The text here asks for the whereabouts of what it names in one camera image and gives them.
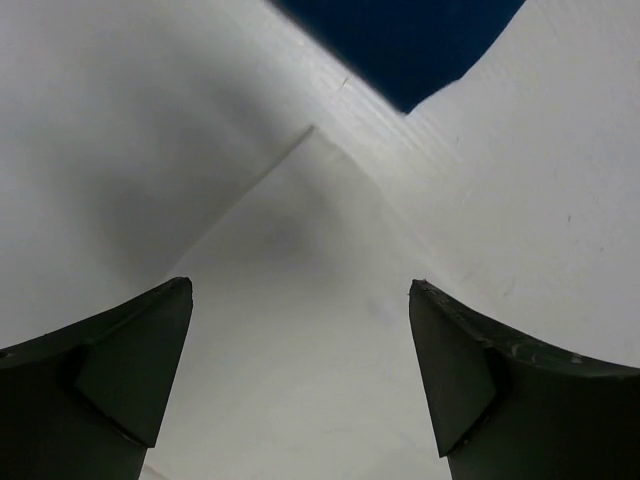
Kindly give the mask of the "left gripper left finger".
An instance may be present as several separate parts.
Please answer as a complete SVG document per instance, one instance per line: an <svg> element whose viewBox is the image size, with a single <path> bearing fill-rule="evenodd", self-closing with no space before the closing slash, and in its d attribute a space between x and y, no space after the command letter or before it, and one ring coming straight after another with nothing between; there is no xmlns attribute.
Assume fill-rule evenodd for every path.
<svg viewBox="0 0 640 480"><path fill-rule="evenodd" d="M2 349L2 478L139 478L159 436L192 311L192 282L176 277Z"/></svg>

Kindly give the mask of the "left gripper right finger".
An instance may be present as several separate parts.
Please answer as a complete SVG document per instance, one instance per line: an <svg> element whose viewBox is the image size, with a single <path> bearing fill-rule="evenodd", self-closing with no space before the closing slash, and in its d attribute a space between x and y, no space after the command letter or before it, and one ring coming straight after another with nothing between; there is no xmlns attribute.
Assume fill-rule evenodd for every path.
<svg viewBox="0 0 640 480"><path fill-rule="evenodd" d="M538 340L424 280L409 317L455 479L635 479L639 372Z"/></svg>

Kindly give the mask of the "white t shirt red logo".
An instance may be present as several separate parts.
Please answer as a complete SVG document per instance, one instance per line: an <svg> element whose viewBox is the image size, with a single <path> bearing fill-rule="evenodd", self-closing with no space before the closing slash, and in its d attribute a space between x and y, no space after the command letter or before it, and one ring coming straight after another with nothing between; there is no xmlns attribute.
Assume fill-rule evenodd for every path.
<svg viewBox="0 0 640 480"><path fill-rule="evenodd" d="M408 318L425 262L312 131L180 261L194 310L157 446L167 479L445 479Z"/></svg>

